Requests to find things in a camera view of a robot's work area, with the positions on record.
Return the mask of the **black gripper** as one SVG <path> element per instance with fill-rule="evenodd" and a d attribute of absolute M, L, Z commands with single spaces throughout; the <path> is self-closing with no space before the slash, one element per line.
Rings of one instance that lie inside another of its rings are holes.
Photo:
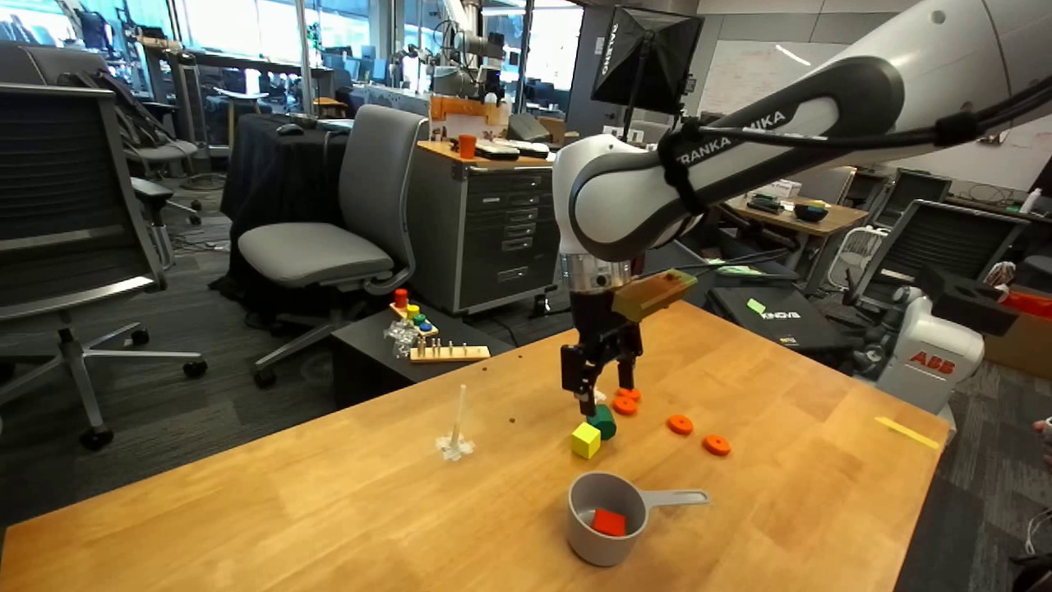
<path fill-rule="evenodd" d="M 594 380 L 607 363 L 618 363 L 618 387 L 634 387 L 640 357 L 640 327 L 612 310 L 607 293 L 572 293 L 576 344 L 561 349 L 561 387 L 576 399 L 578 414 L 594 414 Z"/>

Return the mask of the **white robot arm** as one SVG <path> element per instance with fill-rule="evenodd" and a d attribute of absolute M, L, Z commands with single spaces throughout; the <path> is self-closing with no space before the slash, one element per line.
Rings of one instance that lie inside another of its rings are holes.
<path fill-rule="evenodd" d="M 640 318 L 614 302 L 630 258 L 692 230 L 714 205 L 834 162 L 893 162 L 1050 109 L 1052 0 L 916 0 L 790 84 L 683 118 L 651 147 L 590 133 L 553 162 L 559 253 L 572 268 L 561 387 L 594 407 L 605 369 L 634 376 Z"/>

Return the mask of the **white ABB robot base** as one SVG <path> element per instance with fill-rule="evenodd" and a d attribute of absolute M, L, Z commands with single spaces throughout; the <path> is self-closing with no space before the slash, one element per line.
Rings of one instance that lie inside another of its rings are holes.
<path fill-rule="evenodd" d="M 939 318 L 934 302 L 916 290 L 903 290 L 903 315 L 879 387 L 939 414 L 962 379 L 983 363 L 985 342 L 978 327 Z"/>

